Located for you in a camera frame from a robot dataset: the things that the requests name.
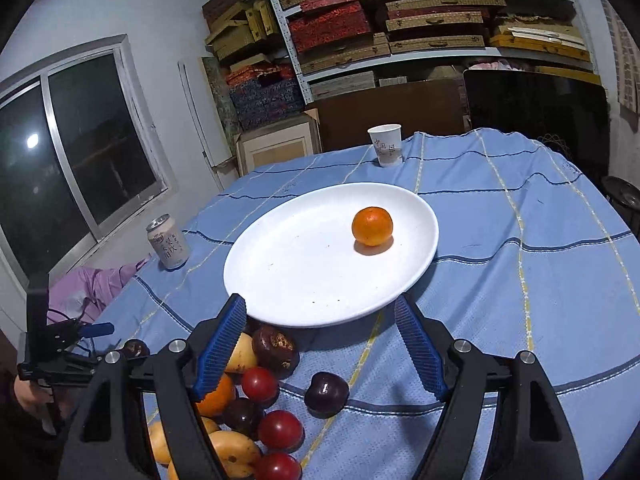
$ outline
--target orange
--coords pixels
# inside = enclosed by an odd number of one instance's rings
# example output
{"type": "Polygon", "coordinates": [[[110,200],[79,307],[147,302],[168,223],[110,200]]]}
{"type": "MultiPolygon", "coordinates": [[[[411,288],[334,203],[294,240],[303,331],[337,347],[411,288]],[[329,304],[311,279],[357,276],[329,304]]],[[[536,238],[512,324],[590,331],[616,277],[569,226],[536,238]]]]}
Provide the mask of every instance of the orange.
{"type": "Polygon", "coordinates": [[[218,387],[209,392],[204,399],[196,403],[201,416],[221,415],[228,403],[236,398],[236,386],[227,374],[222,374],[218,387]]]}
{"type": "Polygon", "coordinates": [[[394,231],[391,215],[381,207],[366,207],[356,213],[351,232],[361,244],[376,246],[385,243],[394,231]]]}

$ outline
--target white wall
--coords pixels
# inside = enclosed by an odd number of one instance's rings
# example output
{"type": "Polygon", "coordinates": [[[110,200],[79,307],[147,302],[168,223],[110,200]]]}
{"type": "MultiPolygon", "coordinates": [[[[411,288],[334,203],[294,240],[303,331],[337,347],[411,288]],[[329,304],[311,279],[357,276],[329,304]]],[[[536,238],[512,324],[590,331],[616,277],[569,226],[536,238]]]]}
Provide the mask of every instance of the white wall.
{"type": "MultiPolygon", "coordinates": [[[[65,48],[127,34],[138,78],[177,188],[123,224],[87,265],[119,266],[150,251],[145,226],[168,212],[178,224],[219,191],[202,156],[178,60],[206,56],[202,5],[208,0],[36,0],[0,54],[0,80],[65,48]]],[[[24,296],[0,262],[0,328],[15,344],[25,328],[24,296]]]]}

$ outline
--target white paper cup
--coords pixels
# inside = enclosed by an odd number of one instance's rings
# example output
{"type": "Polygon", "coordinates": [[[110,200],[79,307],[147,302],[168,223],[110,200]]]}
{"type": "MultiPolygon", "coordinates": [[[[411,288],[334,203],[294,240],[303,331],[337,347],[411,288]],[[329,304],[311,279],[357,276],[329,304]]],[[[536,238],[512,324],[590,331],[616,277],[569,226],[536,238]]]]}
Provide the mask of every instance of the white paper cup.
{"type": "Polygon", "coordinates": [[[380,166],[395,166],[402,163],[402,138],[400,124],[382,124],[368,130],[376,149],[380,166]]]}

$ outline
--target purple cloth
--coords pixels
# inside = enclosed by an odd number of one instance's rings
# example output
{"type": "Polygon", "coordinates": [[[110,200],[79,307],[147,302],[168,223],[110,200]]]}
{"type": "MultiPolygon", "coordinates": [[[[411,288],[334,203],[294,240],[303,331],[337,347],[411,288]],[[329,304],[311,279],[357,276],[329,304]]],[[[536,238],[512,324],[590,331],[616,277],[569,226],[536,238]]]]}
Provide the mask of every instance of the purple cloth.
{"type": "MultiPolygon", "coordinates": [[[[80,316],[84,309],[82,321],[92,323],[148,261],[149,256],[118,269],[74,269],[49,289],[49,308],[69,317],[80,316]]],[[[48,323],[65,319],[56,312],[47,313],[48,323]]]]}

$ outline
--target fruit pile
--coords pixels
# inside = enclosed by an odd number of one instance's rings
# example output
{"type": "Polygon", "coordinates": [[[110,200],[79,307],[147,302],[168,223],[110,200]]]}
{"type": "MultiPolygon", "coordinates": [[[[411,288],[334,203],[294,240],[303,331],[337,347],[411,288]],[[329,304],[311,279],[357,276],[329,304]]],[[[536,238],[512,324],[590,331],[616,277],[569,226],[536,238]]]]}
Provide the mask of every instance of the fruit pile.
{"type": "MultiPolygon", "coordinates": [[[[265,410],[280,393],[279,379],[293,373],[300,353],[295,342],[273,326],[263,325],[253,335],[243,332],[229,359],[218,387],[196,404],[202,425],[209,435],[229,478],[255,480],[299,480],[302,467],[289,452],[303,443],[300,420],[286,410],[265,410]],[[236,382],[245,397],[239,397],[236,382]],[[224,424],[229,431],[222,430],[224,424]],[[260,441],[263,454],[255,441],[260,441]]],[[[349,397],[349,385],[329,372],[318,372],[305,394],[313,416],[334,416],[349,397]]],[[[149,427],[156,462],[168,466],[170,480],[178,480],[166,444],[162,422],[149,427]]]]}

